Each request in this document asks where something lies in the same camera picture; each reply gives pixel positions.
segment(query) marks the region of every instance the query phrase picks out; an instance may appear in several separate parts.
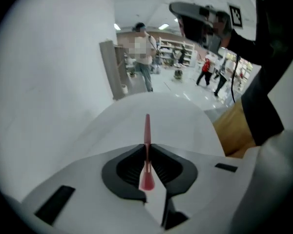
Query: black vent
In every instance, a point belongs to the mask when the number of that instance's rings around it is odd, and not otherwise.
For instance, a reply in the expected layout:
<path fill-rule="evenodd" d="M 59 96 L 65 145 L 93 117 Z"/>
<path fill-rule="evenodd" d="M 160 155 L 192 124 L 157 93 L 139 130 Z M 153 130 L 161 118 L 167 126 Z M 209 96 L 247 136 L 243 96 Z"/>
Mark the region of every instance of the black vent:
<path fill-rule="evenodd" d="M 182 173 L 182 165 L 151 146 L 151 164 L 161 182 L 166 186 Z"/>
<path fill-rule="evenodd" d="M 146 159 L 145 147 L 120 161 L 117 165 L 117 175 L 125 182 L 139 188 L 140 174 Z"/>

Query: jeans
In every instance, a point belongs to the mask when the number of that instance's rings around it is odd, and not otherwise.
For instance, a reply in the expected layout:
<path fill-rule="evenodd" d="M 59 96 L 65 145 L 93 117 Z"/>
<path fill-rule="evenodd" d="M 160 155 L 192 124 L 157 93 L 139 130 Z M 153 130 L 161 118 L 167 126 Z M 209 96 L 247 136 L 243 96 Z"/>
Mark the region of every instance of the jeans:
<path fill-rule="evenodd" d="M 135 66 L 135 70 L 136 72 L 141 72 L 143 77 L 145 78 L 145 82 L 146 82 L 146 90 L 148 92 L 152 92 L 152 83 L 151 83 L 151 67 L 150 65 L 146 65 L 146 64 L 142 64 L 142 63 L 136 63 Z"/>
<path fill-rule="evenodd" d="M 219 90 L 225 85 L 226 81 L 227 81 L 226 78 L 222 74 L 220 74 L 218 87 L 214 93 L 216 96 L 218 96 Z"/>
<path fill-rule="evenodd" d="M 210 73 L 210 72 L 203 72 L 202 71 L 199 78 L 196 81 L 196 85 L 199 85 L 200 80 L 202 79 L 203 76 L 205 76 L 206 85 L 208 86 L 211 75 L 212 75 L 212 73 Z"/>

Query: black slot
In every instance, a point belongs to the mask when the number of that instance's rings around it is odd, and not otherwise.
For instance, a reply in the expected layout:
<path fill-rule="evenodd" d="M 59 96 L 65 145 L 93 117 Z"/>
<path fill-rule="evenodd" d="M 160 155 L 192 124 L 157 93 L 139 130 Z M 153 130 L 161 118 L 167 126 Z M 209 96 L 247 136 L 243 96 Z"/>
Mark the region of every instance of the black slot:
<path fill-rule="evenodd" d="M 42 221 L 52 225 L 68 202 L 75 188 L 62 185 L 35 213 Z"/>
<path fill-rule="evenodd" d="M 237 166 L 226 165 L 223 163 L 218 163 L 215 165 L 215 167 L 229 171 L 229 172 L 233 172 L 233 173 L 235 173 L 235 171 L 238 169 Z"/>

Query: store aisle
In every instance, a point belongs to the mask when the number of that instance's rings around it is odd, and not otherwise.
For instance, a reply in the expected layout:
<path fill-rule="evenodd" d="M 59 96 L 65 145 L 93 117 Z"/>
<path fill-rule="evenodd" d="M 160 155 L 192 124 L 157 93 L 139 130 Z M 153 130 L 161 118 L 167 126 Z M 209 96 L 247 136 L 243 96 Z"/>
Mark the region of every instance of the store aisle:
<path fill-rule="evenodd" d="M 224 106 L 212 93 L 212 90 L 214 91 L 217 87 L 218 80 L 211 80 L 210 88 L 205 88 L 204 79 L 200 82 L 201 86 L 196 86 L 195 84 L 199 76 L 199 72 L 196 69 L 190 67 L 183 69 L 182 81 L 174 79 L 174 72 L 175 69 L 161 68 L 159 75 L 152 74 L 153 91 L 155 93 L 172 93 L 177 97 L 183 97 L 199 106 L 202 110 Z"/>

